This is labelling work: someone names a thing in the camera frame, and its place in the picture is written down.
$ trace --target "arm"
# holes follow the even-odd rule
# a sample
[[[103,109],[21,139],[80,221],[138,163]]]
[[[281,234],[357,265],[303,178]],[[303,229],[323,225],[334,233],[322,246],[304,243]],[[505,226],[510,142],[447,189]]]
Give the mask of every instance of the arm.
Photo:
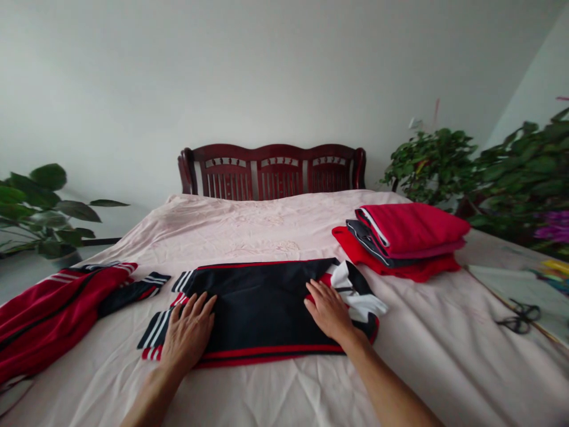
[[[440,426],[440,421],[419,397],[384,363],[334,288],[314,280],[306,287],[316,304],[304,300],[318,327],[342,346],[360,374],[372,406],[383,426]]]
[[[204,305],[206,296],[192,295],[181,314],[181,305],[172,310],[160,364],[148,375],[121,427],[157,427],[164,420],[178,386],[209,341],[217,297]]]

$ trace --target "purple flower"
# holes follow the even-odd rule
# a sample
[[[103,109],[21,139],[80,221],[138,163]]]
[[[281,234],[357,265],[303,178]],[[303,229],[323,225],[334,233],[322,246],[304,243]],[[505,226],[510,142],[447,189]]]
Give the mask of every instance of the purple flower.
[[[535,238],[550,240],[553,238],[554,234],[555,234],[555,227],[542,227],[538,228],[533,236]]]
[[[534,237],[569,244],[569,211],[551,211],[543,215],[547,225],[535,230]]]
[[[545,214],[549,225],[569,227],[569,211],[552,211]]]

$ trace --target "bed frame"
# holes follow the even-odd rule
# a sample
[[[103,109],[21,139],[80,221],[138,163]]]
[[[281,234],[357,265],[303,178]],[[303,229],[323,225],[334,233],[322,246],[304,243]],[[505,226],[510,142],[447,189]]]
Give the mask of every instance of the bed frame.
[[[178,157],[184,194],[273,200],[305,193],[364,189],[366,152],[339,144],[302,149],[273,144],[247,149],[212,144]]]

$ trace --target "red garment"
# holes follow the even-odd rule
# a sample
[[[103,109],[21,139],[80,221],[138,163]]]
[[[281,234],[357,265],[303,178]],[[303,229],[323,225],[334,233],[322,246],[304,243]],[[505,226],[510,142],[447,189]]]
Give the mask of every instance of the red garment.
[[[354,264],[364,264],[381,276],[395,276],[402,279],[411,279],[418,283],[425,283],[431,276],[440,272],[455,272],[461,269],[452,253],[424,259],[410,266],[390,269],[367,252],[356,238],[352,236],[347,227],[334,228],[332,235],[340,243],[340,246],[342,246],[342,249]]]
[[[61,270],[0,307],[0,384],[37,374],[73,348],[97,321],[100,302],[136,268]]]
[[[365,205],[356,209],[389,258],[415,259],[441,255],[464,246],[470,224],[423,203]]]

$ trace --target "bed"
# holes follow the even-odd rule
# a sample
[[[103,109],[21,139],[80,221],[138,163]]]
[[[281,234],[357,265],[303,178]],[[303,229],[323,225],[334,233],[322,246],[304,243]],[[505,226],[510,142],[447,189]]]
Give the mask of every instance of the bed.
[[[223,262],[346,259],[330,231],[355,207],[404,203],[395,193],[345,190],[265,201],[174,195],[115,246],[85,263],[139,263],[135,278]],[[461,264],[519,269],[542,259],[480,232],[466,236]],[[468,272],[426,284],[378,276],[373,292],[390,311],[374,348],[452,426],[563,425],[569,420],[569,359],[532,330],[496,326],[510,315]],[[175,294],[174,279],[157,296],[108,316],[45,372],[1,426],[118,425],[156,362],[136,345],[152,315]],[[345,356],[195,370],[183,381],[165,426],[373,426],[366,390]]]

